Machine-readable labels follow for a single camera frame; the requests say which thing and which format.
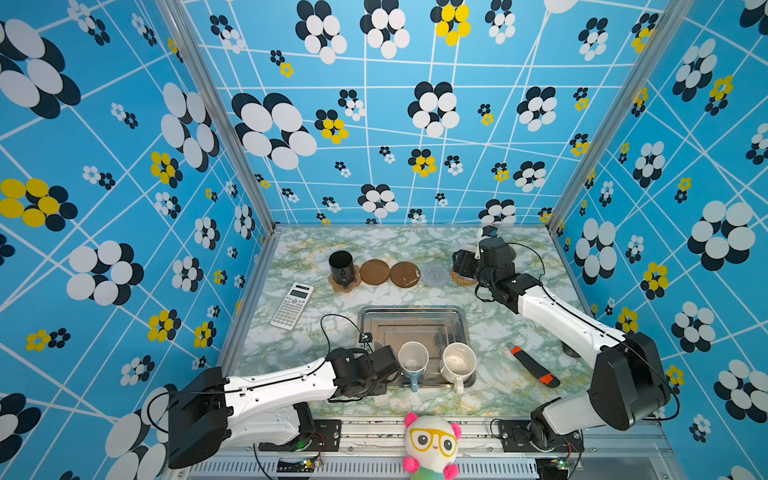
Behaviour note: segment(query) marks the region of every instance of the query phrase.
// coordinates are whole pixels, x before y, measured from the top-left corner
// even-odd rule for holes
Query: stainless steel tray
[[[374,346],[389,345],[395,354],[406,342],[420,342],[429,351],[429,364],[420,387],[450,387],[440,375],[442,351],[450,343],[469,342],[464,310],[457,306],[367,306],[360,310],[358,324],[363,332],[373,334]],[[464,383],[475,383],[476,373]],[[390,385],[410,387],[409,380],[400,376]]]

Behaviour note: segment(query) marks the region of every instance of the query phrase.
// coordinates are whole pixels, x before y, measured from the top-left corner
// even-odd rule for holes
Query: blue wallpaper
[[[542,224],[666,1],[183,4],[276,221]]]
[[[0,479],[154,478],[263,231],[153,2],[0,20]]]
[[[596,317],[657,342],[688,478],[768,476],[767,12],[694,4],[556,230]]]

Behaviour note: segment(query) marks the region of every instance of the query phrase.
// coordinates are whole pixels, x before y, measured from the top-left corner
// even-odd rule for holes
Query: black cup
[[[331,253],[328,259],[331,266],[333,281],[341,286],[348,286],[355,281],[355,264],[352,262],[352,254],[345,250]]]

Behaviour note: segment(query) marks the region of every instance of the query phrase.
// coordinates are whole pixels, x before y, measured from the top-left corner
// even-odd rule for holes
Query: green marble surface
[[[235,375],[293,368],[325,356],[327,343],[319,318],[326,313],[340,313],[356,322],[364,306],[453,305],[466,314],[471,346],[478,357],[477,380],[463,395],[456,395],[449,388],[420,388],[413,393],[410,389],[390,387],[386,395],[360,402],[311,402],[313,414],[527,416],[551,399],[586,390],[591,380],[591,369],[586,363],[566,356],[560,341],[531,320],[498,303],[477,300],[474,287],[450,281],[439,289],[423,282],[401,289],[387,281],[379,286],[363,283],[351,293],[334,293],[328,284],[328,257],[336,250],[348,250],[357,266],[378,258],[390,266],[409,261],[417,266],[441,263],[450,268],[453,252],[473,244],[477,232],[477,227],[283,228]],[[541,278],[544,284],[563,300],[581,308],[545,228],[499,228],[498,233],[508,242],[536,249],[547,267],[547,274]],[[538,258],[525,248],[516,250],[518,271],[538,276]],[[270,321],[293,282],[314,285],[315,291],[296,327],[288,332],[271,326]],[[345,319],[329,317],[323,325],[332,348],[355,346],[357,332]],[[560,379],[561,385],[549,389],[533,379],[510,353],[513,346],[530,353]]]

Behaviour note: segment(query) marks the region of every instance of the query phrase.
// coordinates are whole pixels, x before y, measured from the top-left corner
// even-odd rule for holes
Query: yellow glasses
[[[426,452],[432,446],[433,437],[437,435],[440,453],[449,457],[456,452],[456,437],[450,433],[435,429],[413,429],[411,430],[411,443],[413,448],[419,452]]]

